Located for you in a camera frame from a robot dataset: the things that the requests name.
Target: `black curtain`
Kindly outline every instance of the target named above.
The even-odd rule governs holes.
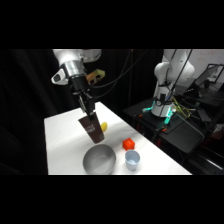
[[[106,71],[106,78],[98,85],[113,81],[122,71],[128,51],[104,49],[97,62],[86,65],[88,73]],[[134,50],[127,68],[143,51]],[[161,62],[162,52],[149,50],[132,72],[99,100],[123,118],[123,109],[152,97],[154,68]],[[57,71],[51,49],[0,50],[0,174],[48,174],[44,119],[79,107],[68,86],[51,83]],[[108,88],[92,94],[99,96]]]
[[[133,63],[145,52],[145,49],[133,51]],[[163,49],[150,49],[146,55],[133,68],[131,80],[131,105],[145,99],[152,98],[155,92],[157,78],[155,67],[162,62]]]

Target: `brown object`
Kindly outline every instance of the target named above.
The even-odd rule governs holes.
[[[89,117],[86,116],[79,120],[80,124],[86,130],[89,137],[95,144],[98,144],[104,140],[104,134],[102,132],[98,117],[96,113],[94,113],[94,119],[92,121],[89,120]]]

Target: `wall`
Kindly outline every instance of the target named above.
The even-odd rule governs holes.
[[[224,64],[224,49],[194,49],[189,61],[195,67],[194,78],[197,78],[206,70],[208,64]],[[224,72],[217,82],[224,83]]]

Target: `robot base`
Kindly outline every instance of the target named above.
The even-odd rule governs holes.
[[[153,109],[152,109],[152,114],[157,116],[157,117],[167,117],[168,112],[170,111],[170,108],[172,107],[172,103],[170,103],[169,105],[161,105],[161,106],[157,106],[156,104],[154,105]]]

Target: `white table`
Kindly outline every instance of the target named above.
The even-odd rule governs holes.
[[[109,145],[116,153],[114,175],[190,175],[182,166],[167,156],[150,141],[140,135],[102,103],[96,104],[100,123],[108,123],[105,140],[100,144]],[[76,109],[45,119],[48,169],[50,175],[86,175],[83,158],[95,146],[79,119],[85,115]],[[126,169],[125,150],[122,142],[128,138],[136,143],[141,162],[135,172]]]

